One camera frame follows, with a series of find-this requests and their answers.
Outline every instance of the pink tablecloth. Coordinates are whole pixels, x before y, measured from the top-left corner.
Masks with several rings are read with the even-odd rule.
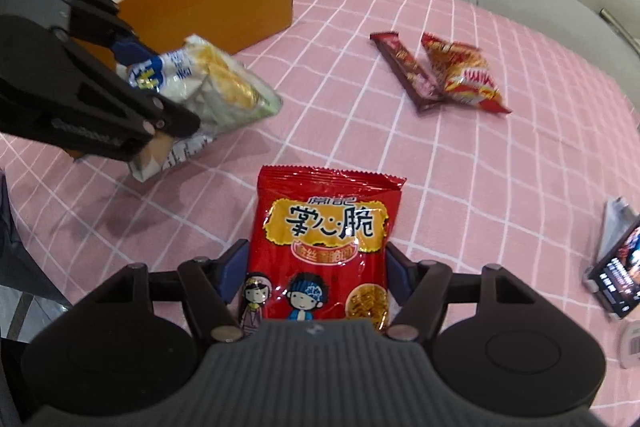
[[[412,259],[478,272],[501,263],[602,344],[594,408],[640,415],[640,374],[621,370],[609,323],[580,286],[607,197],[640,208],[640,139],[615,82],[539,33],[458,0],[295,0],[296,22],[239,54],[276,87],[283,112],[225,136],[146,184],[124,164],[0,135],[20,233],[76,301],[132,261],[175,269],[249,237],[263,164],[370,169],[408,178],[393,241]],[[447,105],[415,115],[369,33],[396,29],[418,52],[426,30],[478,44],[514,113]],[[452,317],[469,313],[454,307]]]

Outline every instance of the yellow label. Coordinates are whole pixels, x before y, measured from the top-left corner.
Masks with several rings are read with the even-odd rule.
[[[306,245],[331,248],[356,243],[361,252],[375,252],[382,248],[385,223],[389,217],[384,204],[380,201],[334,203],[274,201],[262,226],[267,240],[276,245],[300,241]]]

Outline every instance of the red and yellow snack bag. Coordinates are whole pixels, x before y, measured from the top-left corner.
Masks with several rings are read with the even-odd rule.
[[[266,166],[244,284],[241,326],[388,314],[385,245],[405,180],[372,172]]]
[[[422,35],[422,46],[445,95],[456,102],[475,105],[489,112],[510,113],[479,48],[449,42],[430,33]]]

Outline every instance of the smartphone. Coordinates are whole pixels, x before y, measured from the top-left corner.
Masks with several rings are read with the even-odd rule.
[[[640,217],[588,275],[598,286],[599,300],[621,319],[640,304]]]

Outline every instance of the phone screen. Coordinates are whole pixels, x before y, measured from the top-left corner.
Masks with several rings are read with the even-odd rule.
[[[627,232],[622,242],[591,272],[598,288],[618,317],[625,317],[640,303],[640,225]]]

